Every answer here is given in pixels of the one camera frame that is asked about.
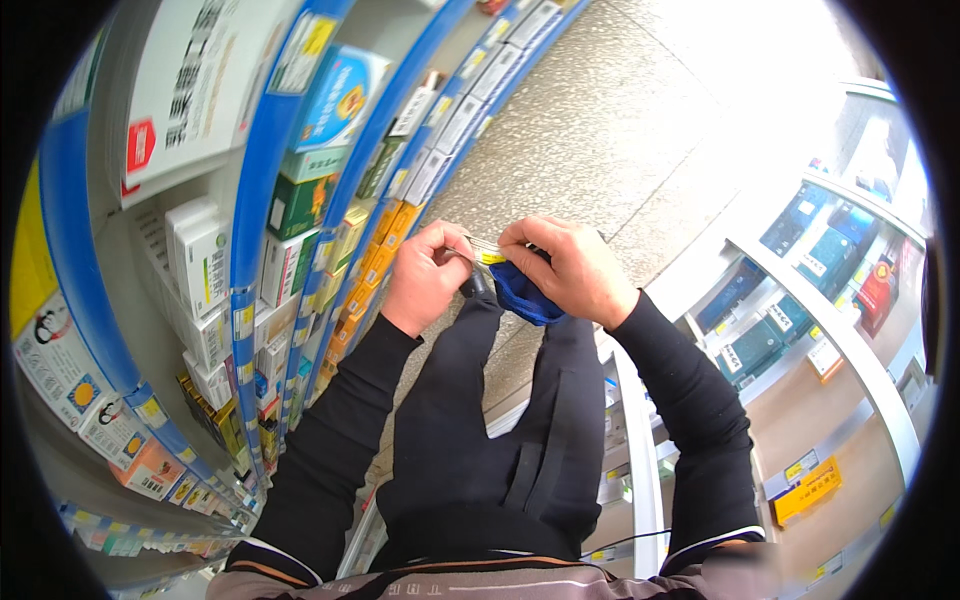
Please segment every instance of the black sleeve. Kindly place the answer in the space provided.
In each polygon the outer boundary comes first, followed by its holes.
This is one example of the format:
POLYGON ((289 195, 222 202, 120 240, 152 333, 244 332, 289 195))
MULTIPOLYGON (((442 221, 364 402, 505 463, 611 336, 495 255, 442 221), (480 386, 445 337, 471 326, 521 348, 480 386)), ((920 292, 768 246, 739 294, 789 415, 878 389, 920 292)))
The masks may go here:
POLYGON ((317 585, 314 575, 334 579, 354 496, 379 449, 403 366, 422 342, 377 315, 297 431, 287 435, 255 540, 234 548, 228 570, 256 570, 295 580, 297 587, 317 585))
POLYGON ((680 450, 670 553, 660 573, 700 562, 723 540, 762 540, 750 421, 736 389, 642 292, 634 312, 610 334, 630 354, 680 450))

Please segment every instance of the granite floor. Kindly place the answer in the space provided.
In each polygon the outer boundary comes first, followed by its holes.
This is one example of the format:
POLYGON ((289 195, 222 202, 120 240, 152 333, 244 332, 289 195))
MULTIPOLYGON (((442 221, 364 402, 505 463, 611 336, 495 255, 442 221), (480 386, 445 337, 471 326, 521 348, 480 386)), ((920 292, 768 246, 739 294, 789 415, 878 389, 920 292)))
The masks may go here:
MULTIPOLYGON (((815 110, 837 80, 876 76, 852 32, 822 0, 593 0, 424 221, 491 240, 533 213, 580 221, 602 231, 644 285, 741 190, 805 165, 809 132, 796 115, 815 110)), ((461 304, 424 333, 396 404, 461 304)), ((485 410, 531 379, 541 336, 503 317, 485 410)), ((393 417, 368 482, 392 465, 393 417)))

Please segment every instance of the blue cloth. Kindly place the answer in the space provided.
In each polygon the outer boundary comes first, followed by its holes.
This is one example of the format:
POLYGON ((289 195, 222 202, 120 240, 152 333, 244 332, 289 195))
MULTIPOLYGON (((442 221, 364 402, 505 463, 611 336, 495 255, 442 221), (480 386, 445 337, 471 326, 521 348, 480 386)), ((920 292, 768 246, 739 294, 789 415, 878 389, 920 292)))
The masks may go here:
MULTIPOLYGON (((536 249, 535 252, 550 262, 550 255, 545 251, 536 249)), ((490 274, 500 306, 537 327, 556 323, 566 314, 509 260, 491 265, 490 274)))

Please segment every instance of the man's right hand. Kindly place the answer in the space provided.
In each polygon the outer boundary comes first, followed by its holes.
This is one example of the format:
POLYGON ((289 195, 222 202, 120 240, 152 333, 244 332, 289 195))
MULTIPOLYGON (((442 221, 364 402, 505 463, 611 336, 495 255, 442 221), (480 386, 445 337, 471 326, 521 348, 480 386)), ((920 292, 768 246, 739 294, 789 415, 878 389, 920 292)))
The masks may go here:
POLYGON ((620 268, 600 234, 579 223, 533 216, 500 235, 503 255, 564 312, 616 329, 636 307, 640 292, 620 268), (550 262, 526 248, 532 242, 550 262))

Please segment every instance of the man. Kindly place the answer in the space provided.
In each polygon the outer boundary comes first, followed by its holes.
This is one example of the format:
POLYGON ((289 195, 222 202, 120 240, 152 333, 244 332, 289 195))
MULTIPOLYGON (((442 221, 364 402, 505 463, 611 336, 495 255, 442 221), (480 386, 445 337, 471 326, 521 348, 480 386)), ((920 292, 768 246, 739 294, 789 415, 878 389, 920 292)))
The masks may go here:
POLYGON ((523 417, 487 438, 483 367, 503 310, 472 264, 444 251, 471 256, 464 233, 437 221, 400 247, 381 314, 288 436, 253 538, 207 598, 701 598, 715 595, 705 558, 762 540, 736 392, 585 226, 528 217, 500 236, 504 256, 567 316, 546 327, 523 417), (329 583, 403 365, 458 288, 464 307, 396 413, 394 479, 377 493, 389 540, 371 574, 329 583), (604 452, 591 322, 630 354, 681 451, 670 552, 650 581, 579 562, 600 514, 604 452))

